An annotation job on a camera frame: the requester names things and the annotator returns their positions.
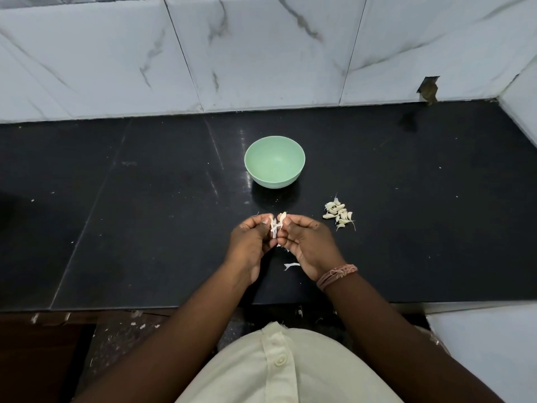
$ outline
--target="hand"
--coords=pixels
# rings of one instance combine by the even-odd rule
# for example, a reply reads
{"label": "hand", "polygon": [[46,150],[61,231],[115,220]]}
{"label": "hand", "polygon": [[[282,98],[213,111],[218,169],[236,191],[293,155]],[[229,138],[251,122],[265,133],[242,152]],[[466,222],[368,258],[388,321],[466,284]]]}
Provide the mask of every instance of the hand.
{"label": "hand", "polygon": [[290,250],[302,270],[314,281],[346,264],[330,230],[307,216],[287,215],[283,228],[278,231],[278,243]]}
{"label": "hand", "polygon": [[261,257],[272,249],[278,241],[269,236],[270,216],[251,216],[233,229],[229,238],[225,266],[234,273],[246,275],[248,285],[259,277]]}

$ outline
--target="person's left hand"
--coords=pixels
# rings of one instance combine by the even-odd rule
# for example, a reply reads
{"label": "person's left hand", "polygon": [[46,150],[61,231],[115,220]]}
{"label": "person's left hand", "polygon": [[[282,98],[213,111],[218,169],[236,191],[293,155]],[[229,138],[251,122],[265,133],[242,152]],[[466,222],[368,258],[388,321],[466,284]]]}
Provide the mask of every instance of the person's left hand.
{"label": "person's left hand", "polygon": [[270,213],[251,216],[233,229],[224,264],[240,275],[246,275],[248,284],[259,277],[261,257],[278,243],[269,236]]}

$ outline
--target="person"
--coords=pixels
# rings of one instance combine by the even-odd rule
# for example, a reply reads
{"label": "person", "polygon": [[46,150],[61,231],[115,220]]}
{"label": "person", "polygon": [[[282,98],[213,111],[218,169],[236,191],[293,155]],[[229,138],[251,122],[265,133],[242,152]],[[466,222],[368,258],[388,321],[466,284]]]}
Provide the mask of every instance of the person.
{"label": "person", "polygon": [[[76,403],[502,402],[347,265],[327,226],[288,215],[271,238],[270,216],[239,224],[218,270]],[[258,278],[261,257],[276,244],[326,284],[362,359],[321,334],[272,323],[228,345],[200,371]],[[330,273],[338,268],[343,273]]]}

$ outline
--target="person's right hand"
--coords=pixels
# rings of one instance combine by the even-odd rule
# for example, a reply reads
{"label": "person's right hand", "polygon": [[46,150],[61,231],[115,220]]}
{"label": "person's right hand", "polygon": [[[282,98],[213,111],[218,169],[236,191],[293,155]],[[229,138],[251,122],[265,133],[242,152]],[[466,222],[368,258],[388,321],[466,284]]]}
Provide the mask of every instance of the person's right hand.
{"label": "person's right hand", "polygon": [[278,231],[278,243],[290,250],[314,281],[346,264],[327,226],[307,216],[287,215]]}

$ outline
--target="white shirt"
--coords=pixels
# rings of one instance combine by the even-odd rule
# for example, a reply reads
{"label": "white shirt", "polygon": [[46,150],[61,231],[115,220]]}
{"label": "white shirt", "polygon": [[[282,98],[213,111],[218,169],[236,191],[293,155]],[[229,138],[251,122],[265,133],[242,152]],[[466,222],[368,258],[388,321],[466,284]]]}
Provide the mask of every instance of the white shirt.
{"label": "white shirt", "polygon": [[220,351],[176,403],[402,403],[336,341],[272,322]]}

